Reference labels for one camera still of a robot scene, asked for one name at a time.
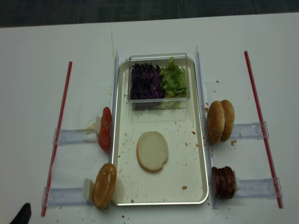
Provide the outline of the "bottom bun slice on tray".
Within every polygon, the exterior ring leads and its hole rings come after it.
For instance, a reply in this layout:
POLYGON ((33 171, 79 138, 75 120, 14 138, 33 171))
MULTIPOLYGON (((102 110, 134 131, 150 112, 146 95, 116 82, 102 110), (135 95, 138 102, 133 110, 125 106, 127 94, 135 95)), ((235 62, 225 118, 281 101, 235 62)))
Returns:
POLYGON ((168 161, 168 145, 157 131, 143 133, 136 145, 139 165, 148 172, 159 172, 168 161))

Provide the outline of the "sesame bun rear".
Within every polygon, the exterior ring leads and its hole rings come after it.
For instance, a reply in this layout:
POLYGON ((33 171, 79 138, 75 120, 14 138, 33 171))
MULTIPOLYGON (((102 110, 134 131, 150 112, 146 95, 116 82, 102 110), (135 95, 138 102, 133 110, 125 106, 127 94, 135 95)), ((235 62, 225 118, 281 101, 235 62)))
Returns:
POLYGON ((220 141, 225 142, 230 138, 231 133, 233 131, 235 121, 235 110, 232 103, 228 100, 222 100, 221 105, 224 110, 225 124, 220 141))

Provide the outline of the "white block behind bun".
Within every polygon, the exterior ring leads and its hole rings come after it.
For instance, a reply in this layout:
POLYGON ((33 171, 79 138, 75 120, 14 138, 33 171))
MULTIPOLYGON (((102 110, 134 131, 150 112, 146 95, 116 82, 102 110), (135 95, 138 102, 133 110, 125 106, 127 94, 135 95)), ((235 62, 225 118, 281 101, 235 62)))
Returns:
POLYGON ((92 180, 85 178, 83 183, 82 195, 83 198, 91 204, 93 204, 93 189, 94 183, 92 182, 92 180))

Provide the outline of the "left red strip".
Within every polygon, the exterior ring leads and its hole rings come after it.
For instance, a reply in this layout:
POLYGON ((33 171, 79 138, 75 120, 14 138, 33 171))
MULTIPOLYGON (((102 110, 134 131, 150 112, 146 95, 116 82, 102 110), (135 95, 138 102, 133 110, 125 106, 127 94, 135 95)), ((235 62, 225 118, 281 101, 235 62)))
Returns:
POLYGON ((43 194, 44 199, 42 200, 41 217, 45 217, 45 215, 46 215, 48 195, 49 195, 50 186, 51 186, 52 167, 53 167, 53 163, 54 163, 56 152, 57 152, 57 142, 58 142, 60 129, 61 129, 61 124, 62 124, 62 120, 63 120, 64 107, 65 107, 65 102, 66 102, 66 97, 67 97, 69 81, 70 81, 70 77, 71 77, 71 69, 72 69, 72 61, 69 61, 67 76, 66 76, 65 85, 64 85, 63 98, 62 98, 60 112, 59 112, 59 118, 58 118, 56 130, 55 130, 55 133, 54 133, 54 143, 53 143, 53 150, 52 150, 49 173, 48 173, 48 178, 47 178, 47 184, 46 184, 45 192, 43 194))

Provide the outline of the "white rectangular metal tray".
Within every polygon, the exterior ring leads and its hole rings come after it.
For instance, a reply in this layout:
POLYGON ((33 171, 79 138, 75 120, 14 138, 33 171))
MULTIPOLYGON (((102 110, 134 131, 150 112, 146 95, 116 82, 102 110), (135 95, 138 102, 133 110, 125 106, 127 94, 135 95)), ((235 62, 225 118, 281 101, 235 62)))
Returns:
POLYGON ((209 186, 194 61, 187 58, 191 95, 183 109, 133 110, 125 103, 127 68, 126 61, 119 65, 113 202, 119 206, 203 203, 209 186), (144 170, 137 160, 138 139, 147 131, 161 133, 168 145, 168 161, 159 172, 144 170))

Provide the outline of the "red strip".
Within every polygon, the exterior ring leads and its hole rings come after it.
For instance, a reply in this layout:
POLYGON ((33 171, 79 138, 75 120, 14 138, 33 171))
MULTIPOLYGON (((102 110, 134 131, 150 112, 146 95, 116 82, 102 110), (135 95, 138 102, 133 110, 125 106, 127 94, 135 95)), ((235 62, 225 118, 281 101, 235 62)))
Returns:
POLYGON ((67 76, 66 76, 65 85, 64 85, 63 98, 62 98, 60 112, 59 112, 59 118, 58 118, 56 130, 55 130, 55 133, 54 133, 54 143, 53 143, 53 150, 52 150, 49 173, 48 173, 48 178, 47 178, 47 184, 46 184, 45 192, 43 194, 44 199, 42 200, 41 217, 45 217, 45 215, 46 215, 48 195, 49 195, 50 186, 51 186, 52 167, 53 167, 53 163, 54 163, 56 152, 57 152, 57 142, 58 142, 60 129, 61 129, 61 124, 62 124, 62 120, 63 120, 64 107, 65 107, 65 102, 66 102, 66 97, 67 97, 69 81, 70 81, 70 77, 71 77, 71 69, 72 69, 72 61, 69 61, 67 76))
POLYGON ((255 80, 254 80, 254 76, 253 76, 253 72, 252 72, 252 68, 251 68, 251 64, 250 64, 248 51, 244 51, 244 57, 245 57, 245 61, 246 61, 247 69, 248 69, 249 79, 250 79, 250 83, 251 83, 251 87, 252 87, 252 91, 253 91, 253 96, 254 96, 254 100, 255 100, 255 104, 256 104, 257 114, 259 117, 259 122, 261 124, 264 145, 265 145, 265 149, 266 149, 268 163, 270 166, 271 177, 272 177, 273 184, 274 184, 278 208, 283 209, 284 205, 283 205, 283 200, 282 200, 282 194, 280 191, 280 183, 278 182, 278 177, 277 177, 277 174, 275 171, 275 166, 274 166, 273 158, 271 155, 271 148, 270 148, 269 140, 268 140, 269 137, 266 136, 268 133, 268 129, 266 127, 266 122, 263 119, 263 114, 262 114, 262 110, 261 110, 261 106, 260 106, 260 102, 259 102, 259 98, 258 98, 258 93, 256 90, 256 84, 255 84, 255 80))

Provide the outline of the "left clear divider rail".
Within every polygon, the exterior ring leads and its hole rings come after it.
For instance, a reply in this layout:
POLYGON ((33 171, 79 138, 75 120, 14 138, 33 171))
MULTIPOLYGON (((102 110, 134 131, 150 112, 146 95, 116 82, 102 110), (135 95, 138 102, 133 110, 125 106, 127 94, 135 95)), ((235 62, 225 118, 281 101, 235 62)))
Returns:
POLYGON ((119 80, 119 54, 116 50, 115 60, 114 60, 114 78, 113 78, 113 88, 112 88, 112 106, 111 106, 111 130, 110 130, 110 153, 109 162, 113 163, 114 158, 114 139, 115 139, 115 119, 116 119, 116 107, 117 107, 117 94, 118 94, 118 80, 119 80))

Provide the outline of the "sesame bun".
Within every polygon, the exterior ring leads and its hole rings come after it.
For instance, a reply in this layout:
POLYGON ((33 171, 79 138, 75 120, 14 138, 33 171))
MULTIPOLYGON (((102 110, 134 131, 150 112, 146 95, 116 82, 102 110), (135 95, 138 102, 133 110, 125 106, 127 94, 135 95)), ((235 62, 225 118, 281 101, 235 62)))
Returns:
POLYGON ((221 105, 224 110, 225 124, 220 141, 225 142, 230 138, 231 133, 233 131, 235 121, 235 110, 232 103, 228 100, 222 100, 221 105))
POLYGON ((218 100, 210 105, 206 119, 206 127, 209 144, 213 145, 218 143, 225 127, 225 112, 218 100))

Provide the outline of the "green lettuce pile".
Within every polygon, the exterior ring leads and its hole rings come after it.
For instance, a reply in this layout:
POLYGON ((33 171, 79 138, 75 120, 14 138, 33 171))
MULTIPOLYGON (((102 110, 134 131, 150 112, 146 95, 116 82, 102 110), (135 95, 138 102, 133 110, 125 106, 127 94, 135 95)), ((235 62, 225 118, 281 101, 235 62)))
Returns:
POLYGON ((165 68, 160 71, 162 78, 161 87, 166 98, 185 98, 187 86, 185 84, 185 70, 179 68, 173 57, 170 57, 165 68))

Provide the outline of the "right red strip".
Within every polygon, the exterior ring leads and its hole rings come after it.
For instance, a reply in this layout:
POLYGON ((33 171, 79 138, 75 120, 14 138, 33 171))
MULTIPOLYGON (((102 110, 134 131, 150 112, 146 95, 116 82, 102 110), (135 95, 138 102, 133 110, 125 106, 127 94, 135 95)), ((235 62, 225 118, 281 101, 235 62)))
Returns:
POLYGON ((263 119, 263 114, 262 114, 262 110, 261 110, 261 106, 260 106, 260 102, 259 102, 259 98, 258 98, 258 93, 256 90, 256 84, 255 84, 255 80, 254 80, 254 76, 253 76, 253 72, 252 72, 252 68, 251 68, 251 64, 250 64, 248 51, 244 51, 244 57, 245 57, 245 61, 246 61, 247 69, 248 69, 249 79, 250 79, 250 83, 251 83, 251 87, 252 87, 252 91, 253 91, 253 96, 254 96, 254 100, 255 100, 255 104, 256 104, 257 114, 259 117, 259 122, 261 124, 264 145, 265 145, 265 149, 266 149, 268 163, 270 166, 271 177, 272 177, 273 184, 274 184, 278 208, 283 209, 284 205, 283 205, 283 200, 282 200, 282 194, 280 191, 280 183, 278 182, 278 177, 277 177, 277 174, 275 171, 275 166, 274 166, 273 158, 271 155, 271 148, 270 148, 269 140, 268 140, 269 137, 266 136, 268 133, 268 129, 266 127, 266 122, 263 119))

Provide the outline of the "brown meat patties stack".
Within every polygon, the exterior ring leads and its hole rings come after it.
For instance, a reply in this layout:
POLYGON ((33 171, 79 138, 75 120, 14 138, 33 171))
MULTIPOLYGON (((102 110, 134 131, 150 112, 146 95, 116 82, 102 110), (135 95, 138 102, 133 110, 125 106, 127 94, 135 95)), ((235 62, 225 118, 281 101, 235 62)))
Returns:
POLYGON ((232 168, 229 166, 223 168, 212 167, 212 176, 215 197, 226 200, 233 198, 237 187, 232 168))

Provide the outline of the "shredded purple cabbage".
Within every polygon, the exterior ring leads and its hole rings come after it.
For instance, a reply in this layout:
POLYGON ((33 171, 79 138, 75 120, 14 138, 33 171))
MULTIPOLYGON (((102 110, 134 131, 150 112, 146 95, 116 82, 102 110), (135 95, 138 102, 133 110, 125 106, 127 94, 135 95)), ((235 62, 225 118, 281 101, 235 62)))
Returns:
POLYGON ((135 63, 131 70, 130 99, 158 99, 164 98, 162 89, 162 75, 160 67, 152 64, 135 63))

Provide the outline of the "lower left clear holder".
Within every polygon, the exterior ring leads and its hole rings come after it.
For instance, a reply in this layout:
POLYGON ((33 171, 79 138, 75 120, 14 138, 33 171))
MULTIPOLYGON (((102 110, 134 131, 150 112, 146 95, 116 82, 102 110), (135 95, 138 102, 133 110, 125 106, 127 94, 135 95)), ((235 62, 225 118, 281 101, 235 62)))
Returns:
POLYGON ((91 205, 83 197, 83 188, 44 188, 42 207, 91 205))

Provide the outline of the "white block behind tomato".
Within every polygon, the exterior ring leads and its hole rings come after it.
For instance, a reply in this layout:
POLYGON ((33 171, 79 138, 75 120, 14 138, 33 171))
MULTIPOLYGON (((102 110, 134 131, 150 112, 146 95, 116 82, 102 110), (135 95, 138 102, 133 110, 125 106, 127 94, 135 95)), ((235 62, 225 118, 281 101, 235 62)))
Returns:
POLYGON ((101 117, 97 116, 95 122, 89 126, 84 131, 86 132, 86 135, 95 134, 95 137, 90 137, 87 139, 84 139, 83 142, 88 143, 95 143, 99 140, 99 133, 100 133, 100 125, 101 125, 101 117))

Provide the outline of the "white block behind patties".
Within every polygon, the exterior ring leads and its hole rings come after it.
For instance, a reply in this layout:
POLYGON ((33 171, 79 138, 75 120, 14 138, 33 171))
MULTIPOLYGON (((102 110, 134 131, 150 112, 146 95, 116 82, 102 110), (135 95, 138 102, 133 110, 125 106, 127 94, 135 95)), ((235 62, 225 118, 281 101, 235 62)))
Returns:
POLYGON ((236 176, 235 170, 233 170, 233 174, 234 174, 234 182, 235 182, 234 195, 236 195, 237 191, 239 190, 239 187, 240 187, 240 179, 236 176))

